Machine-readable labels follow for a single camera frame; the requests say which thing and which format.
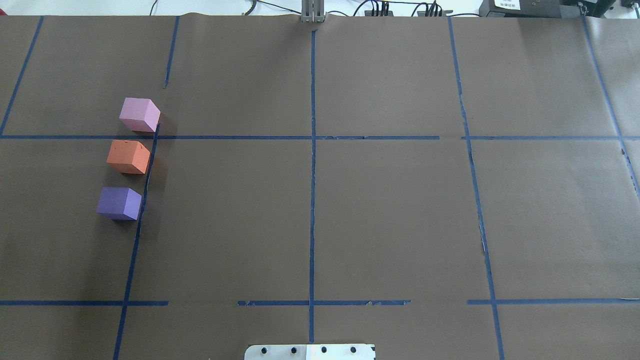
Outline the orange foam cube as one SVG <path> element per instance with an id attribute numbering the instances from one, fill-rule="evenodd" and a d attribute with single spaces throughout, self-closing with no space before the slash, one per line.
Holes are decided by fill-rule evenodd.
<path id="1" fill-rule="evenodd" d="M 151 152 L 139 141 L 114 139 L 106 164 L 121 174 L 146 174 Z"/>

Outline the brown paper table cover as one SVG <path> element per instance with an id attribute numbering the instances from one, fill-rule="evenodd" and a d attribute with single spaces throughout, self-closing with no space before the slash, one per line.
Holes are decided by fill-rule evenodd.
<path id="1" fill-rule="evenodd" d="M 294 343 L 637 360 L 639 21 L 3 16 L 1 358 Z"/>

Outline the pink foam cube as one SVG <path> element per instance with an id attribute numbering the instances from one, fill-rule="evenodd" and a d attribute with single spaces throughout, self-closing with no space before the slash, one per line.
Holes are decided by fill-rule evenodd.
<path id="1" fill-rule="evenodd" d="M 151 99 L 126 97 L 118 118 L 133 132 L 155 133 L 161 114 Z"/>

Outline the purple foam cube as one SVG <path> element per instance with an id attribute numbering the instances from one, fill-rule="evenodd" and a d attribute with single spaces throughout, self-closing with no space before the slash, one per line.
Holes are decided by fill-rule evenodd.
<path id="1" fill-rule="evenodd" d="M 142 195 L 130 187 L 103 187 L 96 213 L 114 221 L 137 221 Z"/>

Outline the black box with label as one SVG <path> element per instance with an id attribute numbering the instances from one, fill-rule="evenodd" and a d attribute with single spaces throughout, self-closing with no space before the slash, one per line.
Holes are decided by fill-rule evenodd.
<path id="1" fill-rule="evenodd" d="M 483 0 L 482 18 L 562 18 L 560 0 Z"/>

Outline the aluminium frame post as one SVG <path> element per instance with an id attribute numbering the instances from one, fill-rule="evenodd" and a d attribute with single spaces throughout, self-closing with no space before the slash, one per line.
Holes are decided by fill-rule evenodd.
<path id="1" fill-rule="evenodd" d="M 324 0 L 302 0 L 301 21 L 303 23 L 324 23 L 326 20 Z"/>

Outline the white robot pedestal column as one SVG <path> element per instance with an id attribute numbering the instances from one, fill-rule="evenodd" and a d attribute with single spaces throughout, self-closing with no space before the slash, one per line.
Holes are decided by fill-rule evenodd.
<path id="1" fill-rule="evenodd" d="M 245 360 L 375 360 L 374 344 L 255 344 L 247 347 Z"/>

